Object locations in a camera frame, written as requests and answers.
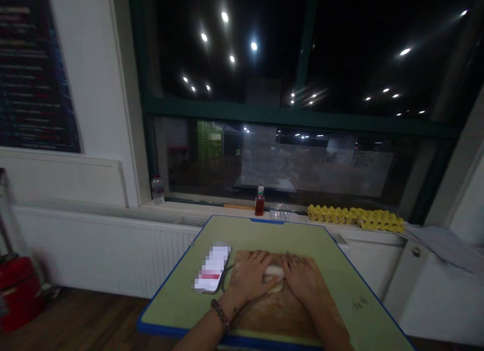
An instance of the phone screen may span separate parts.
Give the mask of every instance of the phone screen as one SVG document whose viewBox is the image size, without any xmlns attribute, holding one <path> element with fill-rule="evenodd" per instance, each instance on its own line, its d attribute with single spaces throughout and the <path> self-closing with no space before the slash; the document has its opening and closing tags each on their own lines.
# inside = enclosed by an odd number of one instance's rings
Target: phone screen
<svg viewBox="0 0 484 351">
<path fill-rule="evenodd" d="M 230 246 L 213 246 L 205 257 L 205 264 L 198 272 L 194 289 L 203 293 L 214 293 L 222 277 L 223 270 L 228 261 L 232 248 Z"/>
</svg>

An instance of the bracelet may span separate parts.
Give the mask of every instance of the bracelet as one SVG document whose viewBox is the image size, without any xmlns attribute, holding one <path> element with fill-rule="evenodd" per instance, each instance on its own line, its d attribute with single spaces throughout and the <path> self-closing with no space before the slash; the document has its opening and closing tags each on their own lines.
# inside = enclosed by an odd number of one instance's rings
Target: bracelet
<svg viewBox="0 0 484 351">
<path fill-rule="evenodd" d="M 225 316 L 220 304 L 216 300 L 212 300 L 210 302 L 210 306 L 215 309 L 218 316 L 220 317 L 220 321 L 222 321 L 222 324 L 225 326 L 225 331 L 228 332 L 230 330 L 230 322 L 227 320 L 227 317 Z"/>
</svg>

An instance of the hand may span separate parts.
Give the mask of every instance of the hand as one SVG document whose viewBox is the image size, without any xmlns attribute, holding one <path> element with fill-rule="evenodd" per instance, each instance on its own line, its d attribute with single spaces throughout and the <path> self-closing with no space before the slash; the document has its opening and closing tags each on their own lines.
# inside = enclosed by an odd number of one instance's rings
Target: hand
<svg viewBox="0 0 484 351">
<path fill-rule="evenodd" d="M 274 277 L 267 283 L 262 282 L 264 272 L 271 260 L 272 255 L 267 252 L 260 250 L 252 252 L 247 259 L 238 262 L 237 273 L 229 289 L 232 288 L 232 291 L 237 293 L 244 303 L 267 293 L 280 280 L 278 277 Z"/>
<path fill-rule="evenodd" d="M 291 291 L 308 310 L 321 301 L 315 271 L 306 258 L 286 253 L 282 256 L 282 269 Z"/>
</svg>

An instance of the radiator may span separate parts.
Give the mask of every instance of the radiator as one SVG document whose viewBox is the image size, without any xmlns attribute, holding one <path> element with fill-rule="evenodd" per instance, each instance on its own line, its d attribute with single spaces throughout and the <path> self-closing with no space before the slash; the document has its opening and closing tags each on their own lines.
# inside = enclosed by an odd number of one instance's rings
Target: radiator
<svg viewBox="0 0 484 351">
<path fill-rule="evenodd" d="M 210 216 L 56 200 L 14 212 L 47 282 L 142 298 L 154 296 Z M 349 255 L 346 239 L 330 235 Z"/>
</svg>

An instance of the wall poster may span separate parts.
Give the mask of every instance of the wall poster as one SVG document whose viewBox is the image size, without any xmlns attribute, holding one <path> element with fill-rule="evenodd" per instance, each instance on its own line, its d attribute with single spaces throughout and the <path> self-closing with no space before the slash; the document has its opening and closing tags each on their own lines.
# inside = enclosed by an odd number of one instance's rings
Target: wall poster
<svg viewBox="0 0 484 351">
<path fill-rule="evenodd" d="M 81 152 L 49 0 L 0 0 L 0 145 Z"/>
</svg>

